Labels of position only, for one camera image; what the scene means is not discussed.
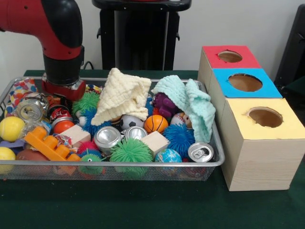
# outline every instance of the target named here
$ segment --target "orange toy brick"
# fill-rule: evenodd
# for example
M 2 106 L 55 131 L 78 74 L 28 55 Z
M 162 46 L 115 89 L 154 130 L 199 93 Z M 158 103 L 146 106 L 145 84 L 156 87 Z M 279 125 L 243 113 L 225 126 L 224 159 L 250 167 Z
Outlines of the orange toy brick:
M 144 123 L 144 129 L 149 134 L 154 131 L 158 131 L 159 133 L 162 133 L 167 127 L 168 127 L 167 120 L 161 115 L 157 115 L 157 114 L 148 117 Z
M 45 136 L 47 131 L 41 126 L 36 127 L 32 132 L 29 132 L 24 140 L 27 141 L 30 145 L 35 147 L 43 155 L 45 155 L 50 161 L 80 161 L 81 158 L 72 154 L 66 158 L 70 152 L 68 147 L 64 145 L 57 146 L 58 140 L 53 136 Z

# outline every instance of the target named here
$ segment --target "purple plush toy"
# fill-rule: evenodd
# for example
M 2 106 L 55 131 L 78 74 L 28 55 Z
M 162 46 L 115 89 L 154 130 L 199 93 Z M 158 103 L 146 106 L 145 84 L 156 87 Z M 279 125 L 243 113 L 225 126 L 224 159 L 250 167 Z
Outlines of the purple plush toy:
M 177 112 L 177 106 L 164 93 L 157 93 L 154 106 L 159 109 L 159 114 L 165 118 L 173 117 Z

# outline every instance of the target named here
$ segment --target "yellow box top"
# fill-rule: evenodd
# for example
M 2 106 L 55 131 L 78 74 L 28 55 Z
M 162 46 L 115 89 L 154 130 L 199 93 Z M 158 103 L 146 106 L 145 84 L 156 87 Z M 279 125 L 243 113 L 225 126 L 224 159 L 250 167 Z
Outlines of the yellow box top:
M 305 127 L 285 99 L 227 99 L 244 139 L 305 139 Z

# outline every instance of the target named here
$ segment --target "yellow ball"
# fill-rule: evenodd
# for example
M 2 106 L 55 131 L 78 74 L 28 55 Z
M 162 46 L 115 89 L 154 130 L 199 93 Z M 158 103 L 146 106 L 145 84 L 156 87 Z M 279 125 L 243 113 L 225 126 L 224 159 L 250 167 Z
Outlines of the yellow ball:
M 5 141 L 14 142 L 24 126 L 25 123 L 21 118 L 7 117 L 0 122 L 0 137 Z
M 0 147 L 0 160 L 15 160 L 14 152 L 7 147 Z M 0 174 L 6 174 L 13 169 L 14 165 L 0 165 Z

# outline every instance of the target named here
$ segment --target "orange basketball toy ball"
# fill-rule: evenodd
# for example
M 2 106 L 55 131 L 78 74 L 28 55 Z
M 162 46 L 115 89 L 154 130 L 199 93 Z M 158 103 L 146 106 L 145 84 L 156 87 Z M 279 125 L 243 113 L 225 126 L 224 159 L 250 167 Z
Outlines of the orange basketball toy ball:
M 148 117 L 144 123 L 144 129 L 149 134 L 154 131 L 158 131 L 159 133 L 162 133 L 167 127 L 168 127 L 167 120 L 161 115 L 157 115 L 157 114 Z

